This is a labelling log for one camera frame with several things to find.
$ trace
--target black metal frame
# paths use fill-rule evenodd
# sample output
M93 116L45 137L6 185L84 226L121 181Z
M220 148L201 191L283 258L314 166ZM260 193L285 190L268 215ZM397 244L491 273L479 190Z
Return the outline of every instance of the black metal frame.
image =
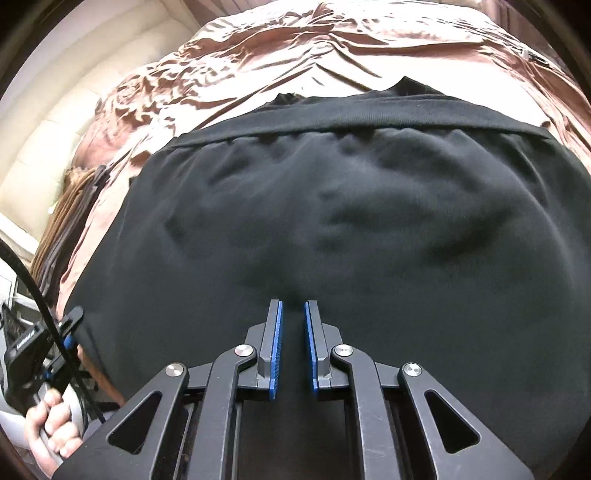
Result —
M56 470L54 480L237 477L242 402L272 400L281 353L282 303L213 363L171 364Z
M312 388L319 400L345 401L358 480L534 478L425 369L374 362L344 344L338 328L322 323L315 300L305 310Z
M532 480L530 470L417 364L376 363L305 304L312 390L344 400L357 480ZM213 363L170 364L65 461L55 480L235 480L242 405L275 397L282 303Z

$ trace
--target human hand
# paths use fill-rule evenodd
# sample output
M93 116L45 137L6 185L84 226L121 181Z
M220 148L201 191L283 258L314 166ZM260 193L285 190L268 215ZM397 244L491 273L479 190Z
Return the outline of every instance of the human hand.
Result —
M51 458L39 432L45 428L49 437L48 447L63 458L68 458L80 445L82 439L78 427L71 422L70 406L61 398L60 393L50 389L36 407L29 408L25 418L25 438L39 468L51 478L58 464Z

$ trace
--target wrinkled fabric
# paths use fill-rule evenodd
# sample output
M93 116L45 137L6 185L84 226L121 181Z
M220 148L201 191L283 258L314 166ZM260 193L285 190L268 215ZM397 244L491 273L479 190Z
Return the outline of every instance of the wrinkled fabric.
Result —
M129 399L282 300L279 392L245 402L241 479L350 478L342 404L311 392L310 299L374 361L422 365L546 478L591 414L590 215L591 177L543 128L409 79L283 96L152 155L67 306Z
M526 60L523 48L474 9L413 1L277 1L208 23L98 105L74 163L108 163L130 151L139 158L125 157L89 215L61 280L58 313L145 158L279 93L349 96L406 75L547 128L590 169L587 100L558 67Z

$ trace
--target black clamp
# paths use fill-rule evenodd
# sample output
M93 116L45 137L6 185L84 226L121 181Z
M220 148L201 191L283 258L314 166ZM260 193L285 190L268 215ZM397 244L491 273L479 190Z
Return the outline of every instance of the black clamp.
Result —
M425 369L374 362L305 305L312 388L345 401L359 480L533 480L530 470Z
M137 392L56 470L54 480L84 478L236 478L243 400L277 392L282 303L245 343L213 363L172 363Z
M74 345L71 334L80 325L83 315L82 308L76 307L60 323L60 337L68 350ZM46 324L37 322L9 345L4 353L7 371L4 398L8 405L22 415L26 415L27 410L35 406L36 395L44 382L64 393L72 379L61 355L57 355L47 368L44 366L43 362L53 345L54 341ZM76 355L70 357L76 365L79 364Z

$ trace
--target wall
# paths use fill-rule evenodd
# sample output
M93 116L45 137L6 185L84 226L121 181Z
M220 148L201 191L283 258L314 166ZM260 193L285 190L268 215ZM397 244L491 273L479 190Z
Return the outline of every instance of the wall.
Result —
M84 0L37 46L0 99L0 118L15 98L61 52L102 23L144 3L145 0Z

